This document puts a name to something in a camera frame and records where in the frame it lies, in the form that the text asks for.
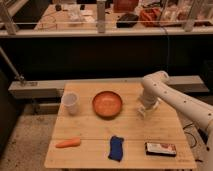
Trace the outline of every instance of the cable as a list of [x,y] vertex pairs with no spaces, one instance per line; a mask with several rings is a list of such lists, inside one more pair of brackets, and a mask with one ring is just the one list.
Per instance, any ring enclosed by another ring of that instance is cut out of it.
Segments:
[[200,160],[200,159],[195,159],[195,161],[196,161],[196,162],[200,162],[200,163],[203,162],[203,160]]
[[184,131],[184,133],[185,133],[185,134],[188,134],[188,135],[191,135],[191,136],[192,136],[192,138],[194,139],[194,144],[193,144],[193,145],[191,145],[191,146],[190,146],[190,148],[194,148],[194,147],[196,147],[196,145],[197,145],[197,140],[196,140],[195,136],[194,136],[192,133],[190,133],[190,132],[186,132],[186,131]]
[[189,128],[189,127],[192,126],[192,125],[194,125],[194,123],[190,123],[190,124],[184,126],[184,127],[183,127],[183,130]]

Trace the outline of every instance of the wall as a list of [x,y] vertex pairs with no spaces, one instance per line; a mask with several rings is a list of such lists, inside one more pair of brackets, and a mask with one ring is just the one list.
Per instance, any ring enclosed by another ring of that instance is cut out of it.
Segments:
[[213,35],[170,36],[169,57],[167,36],[2,38],[1,42],[28,80],[50,80],[136,77],[167,69],[170,75],[199,75],[203,61],[212,58]]
[[0,70],[0,156],[16,123],[21,106],[7,91],[9,82]]

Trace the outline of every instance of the box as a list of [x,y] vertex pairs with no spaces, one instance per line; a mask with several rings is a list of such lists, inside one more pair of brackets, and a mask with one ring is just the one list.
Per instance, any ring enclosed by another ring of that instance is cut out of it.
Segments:
[[114,12],[133,12],[139,0],[113,0]]

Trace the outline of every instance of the orange bowl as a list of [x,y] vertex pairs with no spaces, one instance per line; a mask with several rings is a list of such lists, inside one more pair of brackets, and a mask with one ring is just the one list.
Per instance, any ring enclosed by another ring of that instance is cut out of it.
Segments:
[[120,113],[122,99],[115,92],[103,91],[93,98],[92,105],[97,115],[104,118],[111,118]]

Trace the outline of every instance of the wooden table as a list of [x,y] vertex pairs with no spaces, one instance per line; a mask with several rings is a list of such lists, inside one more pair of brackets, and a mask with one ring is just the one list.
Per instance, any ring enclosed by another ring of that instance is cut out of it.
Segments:
[[[92,109],[93,97],[104,90],[118,93],[123,100],[121,113],[113,120],[103,120]],[[69,115],[60,105],[55,128],[46,156],[47,168],[78,169],[194,169],[196,164],[173,108],[162,102],[145,118],[138,112],[140,83],[69,83],[65,92],[79,97],[79,112]],[[121,162],[109,160],[110,138],[123,137],[124,156]],[[55,148],[55,144],[72,137],[80,137],[79,147]],[[144,143],[173,143],[176,157],[148,156]]]
[[[97,5],[96,4],[86,4],[85,10],[92,10],[92,17],[95,19],[93,23],[73,23],[69,19],[68,11],[56,11],[55,5],[49,5],[46,11],[44,12],[42,18],[35,26],[35,30],[87,30],[87,29],[97,29],[96,20],[97,20]],[[114,13],[113,5],[111,8],[106,9],[106,28],[107,29],[117,29],[116,21],[123,13]],[[137,23],[134,26],[134,29],[141,29],[144,26],[141,23]]]

